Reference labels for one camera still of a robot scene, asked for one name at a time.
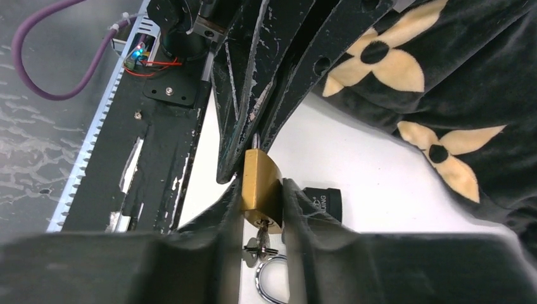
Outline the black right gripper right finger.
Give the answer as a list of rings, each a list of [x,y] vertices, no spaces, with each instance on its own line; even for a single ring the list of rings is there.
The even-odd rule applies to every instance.
[[[282,182],[290,303],[535,303],[536,281],[492,234],[361,234]]]

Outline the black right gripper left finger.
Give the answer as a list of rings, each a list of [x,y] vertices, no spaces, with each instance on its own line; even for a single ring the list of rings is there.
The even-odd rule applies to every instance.
[[[243,220],[234,180],[171,234],[56,232],[1,247],[2,303],[237,303]]]

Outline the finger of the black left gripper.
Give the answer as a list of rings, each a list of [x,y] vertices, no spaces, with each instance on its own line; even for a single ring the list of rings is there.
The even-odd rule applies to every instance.
[[[395,1],[317,1],[299,29],[282,66],[256,131],[268,151],[282,126],[306,95]]]
[[[216,181],[237,172],[274,78],[314,1],[242,1],[212,66],[220,144]]]

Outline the silver keys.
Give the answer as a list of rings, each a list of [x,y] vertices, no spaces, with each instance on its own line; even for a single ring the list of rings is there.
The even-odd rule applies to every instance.
[[[261,220],[261,226],[258,229],[256,237],[251,237],[246,245],[243,246],[242,259],[247,267],[253,268],[258,262],[267,262],[269,258],[278,255],[279,251],[270,246],[268,233],[269,221]]]

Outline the black padlock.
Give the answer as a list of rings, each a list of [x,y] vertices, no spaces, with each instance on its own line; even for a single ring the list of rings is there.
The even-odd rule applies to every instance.
[[[337,221],[342,222],[343,201],[341,191],[339,189],[305,187],[303,192],[315,206],[319,207],[323,212],[334,217]]]

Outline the brass padlock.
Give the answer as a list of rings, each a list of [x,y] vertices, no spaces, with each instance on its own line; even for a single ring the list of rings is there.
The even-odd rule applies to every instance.
[[[244,155],[244,167],[241,188],[241,212],[251,225],[258,229],[261,220],[268,220],[268,233],[282,234],[283,199],[282,175],[279,167],[269,155],[260,149],[261,139],[256,132],[252,138],[252,147],[247,149]],[[278,255],[269,258],[267,262],[258,262],[251,269],[255,269],[255,287],[258,294],[269,303],[282,303],[268,293],[262,284],[262,274],[268,265],[275,262],[286,262],[287,257]]]

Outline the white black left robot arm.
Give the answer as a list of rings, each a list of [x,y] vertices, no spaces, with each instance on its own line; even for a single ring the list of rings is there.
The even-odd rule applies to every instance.
[[[151,1],[169,53],[182,38],[209,44],[220,144],[229,182],[257,138],[268,151],[306,95],[394,1]]]

